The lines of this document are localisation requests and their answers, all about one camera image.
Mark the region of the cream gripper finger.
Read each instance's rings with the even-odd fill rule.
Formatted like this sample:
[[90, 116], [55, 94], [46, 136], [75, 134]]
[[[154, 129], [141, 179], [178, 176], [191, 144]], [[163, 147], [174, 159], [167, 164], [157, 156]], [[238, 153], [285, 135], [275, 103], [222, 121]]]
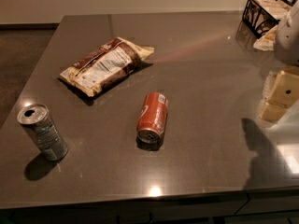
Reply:
[[287, 112], [287, 109], [278, 105], [263, 103], [259, 118], [268, 122], [277, 123]]

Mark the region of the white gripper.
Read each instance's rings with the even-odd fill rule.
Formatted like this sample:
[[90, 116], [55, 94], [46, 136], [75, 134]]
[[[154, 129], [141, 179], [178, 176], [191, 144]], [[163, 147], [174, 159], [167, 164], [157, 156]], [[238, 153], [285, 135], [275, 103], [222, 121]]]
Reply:
[[296, 66], [278, 72], [268, 101], [289, 108], [299, 99], [299, 0], [278, 24], [275, 55], [281, 62]]

